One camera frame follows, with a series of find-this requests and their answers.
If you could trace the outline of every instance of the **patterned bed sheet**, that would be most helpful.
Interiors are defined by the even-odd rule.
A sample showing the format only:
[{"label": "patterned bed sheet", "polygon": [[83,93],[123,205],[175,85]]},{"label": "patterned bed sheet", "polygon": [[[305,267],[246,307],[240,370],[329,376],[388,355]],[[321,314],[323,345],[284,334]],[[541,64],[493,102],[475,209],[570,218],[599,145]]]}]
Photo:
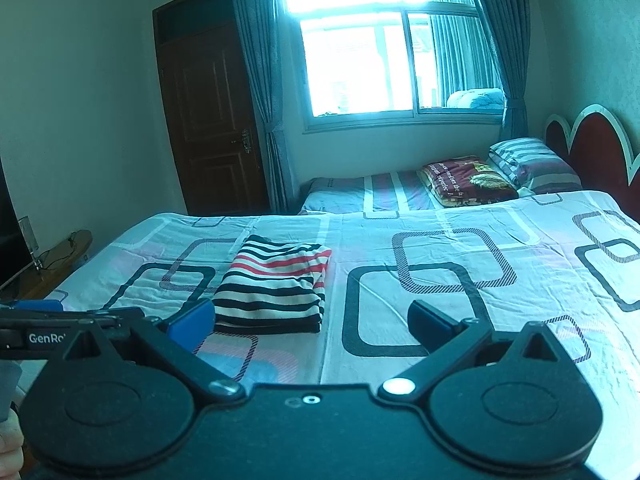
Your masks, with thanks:
[{"label": "patterned bed sheet", "polygon": [[300,214],[442,209],[422,171],[315,178]]},{"label": "patterned bed sheet", "polygon": [[66,310],[140,306],[167,317],[189,296],[212,296],[250,234],[332,248],[321,333],[214,333],[201,359],[245,384],[377,387],[426,355],[406,328],[413,300],[497,330],[544,321],[604,409],[588,464],[605,479],[640,473],[640,226],[609,195],[578,191],[463,210],[162,214],[124,233],[50,297]]}]

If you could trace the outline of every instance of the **door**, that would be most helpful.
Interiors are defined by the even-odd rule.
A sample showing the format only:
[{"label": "door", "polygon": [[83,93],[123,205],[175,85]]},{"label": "door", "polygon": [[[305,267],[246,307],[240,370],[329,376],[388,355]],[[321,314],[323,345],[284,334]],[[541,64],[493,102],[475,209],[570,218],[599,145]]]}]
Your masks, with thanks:
[{"label": "door", "polygon": [[235,21],[157,47],[162,102],[192,216],[264,214],[269,200]]}]

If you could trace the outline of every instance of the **television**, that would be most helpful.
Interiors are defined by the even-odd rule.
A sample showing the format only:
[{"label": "television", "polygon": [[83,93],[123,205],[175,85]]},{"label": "television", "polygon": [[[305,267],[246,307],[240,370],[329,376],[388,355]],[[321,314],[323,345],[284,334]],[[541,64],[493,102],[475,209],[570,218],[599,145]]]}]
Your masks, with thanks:
[{"label": "television", "polygon": [[24,241],[0,162],[0,289],[33,265]]}]

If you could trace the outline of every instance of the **red stripe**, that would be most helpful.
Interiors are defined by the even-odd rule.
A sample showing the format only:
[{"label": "red stripe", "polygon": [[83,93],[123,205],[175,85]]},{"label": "red stripe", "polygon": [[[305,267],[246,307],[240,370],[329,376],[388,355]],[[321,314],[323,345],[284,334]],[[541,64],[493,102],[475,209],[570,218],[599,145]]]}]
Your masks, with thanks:
[{"label": "red stripe", "polygon": [[274,269],[275,267],[289,267],[295,264],[305,264],[311,262],[313,260],[317,260],[318,258],[331,256],[331,249],[327,249],[322,253],[314,254],[313,256],[296,256],[295,258],[290,258],[289,260],[277,260],[275,262],[262,262],[260,260],[256,260],[251,256],[247,256],[246,254],[238,254],[234,260],[247,260],[248,262],[254,263],[261,267],[265,267],[266,269]]},{"label": "red stripe", "polygon": [[250,270],[254,274],[260,274],[261,276],[302,276],[303,274],[310,274],[312,272],[324,272],[326,264],[313,265],[305,269],[290,270],[289,272],[269,272],[268,270],[256,269],[241,262],[233,262],[230,268]]}]

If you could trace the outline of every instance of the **red headboard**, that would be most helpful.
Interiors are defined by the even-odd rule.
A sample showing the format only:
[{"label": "red headboard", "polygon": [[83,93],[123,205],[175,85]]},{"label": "red headboard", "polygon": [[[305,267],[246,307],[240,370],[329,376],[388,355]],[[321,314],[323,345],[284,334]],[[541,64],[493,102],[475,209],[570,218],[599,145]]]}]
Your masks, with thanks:
[{"label": "red headboard", "polygon": [[585,108],[573,128],[560,116],[546,123],[546,145],[574,168],[584,189],[606,191],[640,221],[640,156],[620,121],[600,105]]}]

